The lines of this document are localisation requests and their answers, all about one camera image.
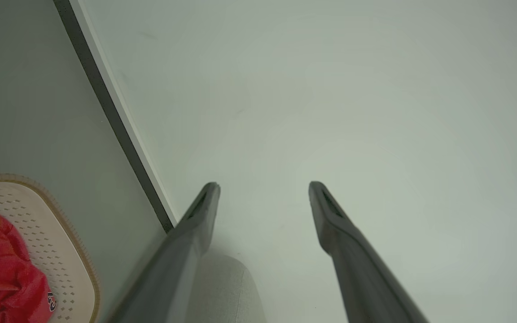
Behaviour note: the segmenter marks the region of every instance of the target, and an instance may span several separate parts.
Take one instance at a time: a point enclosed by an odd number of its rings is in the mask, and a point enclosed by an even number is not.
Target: beige plastic basket
[[[46,274],[57,301],[50,323],[94,323],[99,284],[72,225],[55,199],[29,178],[0,174],[0,215],[23,236],[31,262]]]

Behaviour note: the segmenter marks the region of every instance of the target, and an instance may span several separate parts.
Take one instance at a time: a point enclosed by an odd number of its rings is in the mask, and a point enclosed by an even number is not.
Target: red cloth
[[[29,261],[20,233],[0,216],[0,323],[45,323],[55,304],[47,277]]]

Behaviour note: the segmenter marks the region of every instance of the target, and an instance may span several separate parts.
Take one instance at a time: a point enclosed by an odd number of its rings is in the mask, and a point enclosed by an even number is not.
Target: logo on red garment
[[[47,303],[49,303],[49,311],[54,311],[55,307],[57,307],[57,302],[52,292],[47,293]]]

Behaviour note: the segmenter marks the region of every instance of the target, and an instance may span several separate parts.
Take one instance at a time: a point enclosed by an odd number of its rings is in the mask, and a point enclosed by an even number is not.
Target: gray floor
[[[104,317],[165,233],[51,0],[0,0],[0,172],[57,198],[99,274]]]

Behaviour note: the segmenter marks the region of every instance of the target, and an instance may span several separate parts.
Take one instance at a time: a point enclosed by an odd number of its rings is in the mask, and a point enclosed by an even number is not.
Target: floor
[[[165,233],[53,1],[0,0],[0,172],[56,197],[98,272],[104,318]]]
[[[346,321],[311,180],[430,321],[517,321],[517,1],[78,3],[174,216],[222,186],[212,248],[269,322]]]

